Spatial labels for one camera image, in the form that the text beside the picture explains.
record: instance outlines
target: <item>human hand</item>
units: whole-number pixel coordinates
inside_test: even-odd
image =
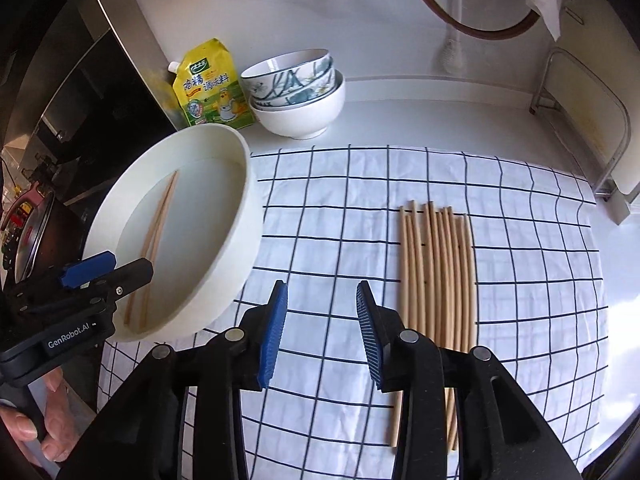
[[[18,410],[14,410],[8,406],[0,406],[0,418],[2,418],[2,422],[9,431],[9,434],[13,437],[18,448],[27,460],[32,464],[40,465],[38,459],[36,459],[31,451],[24,445],[25,442],[30,442],[38,436],[38,431],[33,422]]]
[[[44,382],[47,387],[44,425],[48,435],[42,441],[42,453],[47,460],[62,462],[73,451],[80,436],[69,410],[68,389],[62,378],[62,369],[50,371],[44,376]]]
[[[56,368],[50,371],[43,376],[43,380],[47,387],[47,407],[44,419],[48,435],[42,442],[41,448],[48,460],[62,462],[75,447],[79,435],[69,410],[62,369]],[[40,465],[38,459],[24,445],[25,442],[35,440],[38,436],[33,422],[27,416],[7,406],[0,406],[0,417],[27,460],[35,465]]]

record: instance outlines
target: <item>stacked bowls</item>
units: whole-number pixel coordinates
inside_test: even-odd
[[[311,139],[340,114],[342,74],[328,50],[312,48],[261,61],[240,75],[257,119],[274,134]]]

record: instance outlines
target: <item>finger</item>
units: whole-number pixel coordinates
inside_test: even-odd
[[[55,392],[62,383],[62,368],[54,368],[52,371],[42,376],[48,390]]]
[[[28,442],[38,436],[33,422],[17,410],[0,406],[0,417],[14,440]]]
[[[40,460],[38,460],[35,455],[29,450],[28,447],[24,445],[24,442],[16,442],[18,449],[22,452],[25,458],[31,462],[33,465],[40,466]]]
[[[64,462],[67,458],[69,458],[69,455],[71,454],[71,452],[73,450],[74,449],[72,447],[71,448],[67,447],[66,449],[64,449],[62,451],[62,453],[60,453],[58,455],[58,457],[56,458],[55,462]]]
[[[64,442],[66,433],[75,432],[76,425],[69,410],[65,388],[48,393],[44,425],[47,428],[47,433],[61,442]]]
[[[42,441],[42,453],[50,462],[56,462],[63,451],[65,451],[64,446],[50,435]]]

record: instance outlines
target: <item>white bowl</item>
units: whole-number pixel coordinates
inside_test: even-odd
[[[335,89],[335,68],[334,61],[330,59],[329,68],[320,77],[314,79],[306,86],[301,86],[294,91],[283,94],[281,97],[273,99],[259,100],[250,96],[258,106],[263,108],[284,108],[288,106],[304,104],[328,94]]]
[[[272,105],[263,106],[263,105],[258,104],[255,101],[255,99],[253,97],[251,97],[251,96],[249,96],[249,100],[251,101],[251,104],[252,104],[252,106],[254,108],[257,108],[258,110],[264,110],[264,111],[277,112],[277,111],[280,111],[280,110],[291,110],[293,108],[300,108],[301,106],[309,105],[311,103],[319,101],[320,99],[323,99],[323,98],[327,97],[328,95],[331,95],[333,92],[335,92],[335,89],[337,87],[337,85],[335,83],[335,80],[336,80],[336,76],[334,76],[334,86],[329,91],[324,92],[323,94],[319,95],[315,99],[310,99],[309,101],[305,101],[303,103],[290,104],[290,105],[286,105],[286,106],[272,106]]]
[[[249,154],[233,128],[198,124],[158,142],[114,184],[83,256],[111,251],[122,266],[140,257],[163,191],[178,170],[149,285],[147,326],[140,326],[142,292],[132,301],[131,323],[124,323],[127,296],[113,316],[116,341],[188,336],[232,303],[262,237],[262,202]]]
[[[324,75],[330,65],[328,50],[311,48],[261,61],[244,70],[240,78],[249,94],[258,101],[265,101],[308,86]]]
[[[283,110],[260,110],[249,102],[251,110],[262,126],[270,132],[294,139],[312,139],[322,134],[342,111],[346,84],[342,74],[335,71],[334,92],[312,103],[286,107]]]

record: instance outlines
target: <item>tablecloth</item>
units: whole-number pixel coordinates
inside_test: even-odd
[[[368,280],[396,308],[398,209],[452,206],[471,220],[478,344],[492,349],[545,416],[578,467],[590,452],[607,367],[606,304],[583,177],[524,162],[426,148],[373,146],[252,155],[264,196],[254,268],[225,313],[175,349],[206,343],[289,287],[270,387],[242,393],[254,480],[382,480],[391,476],[392,397],[369,377],[355,287]],[[108,342],[100,405],[152,343]],[[182,474],[191,479],[196,388],[188,397]],[[458,454],[448,458],[449,478]]]

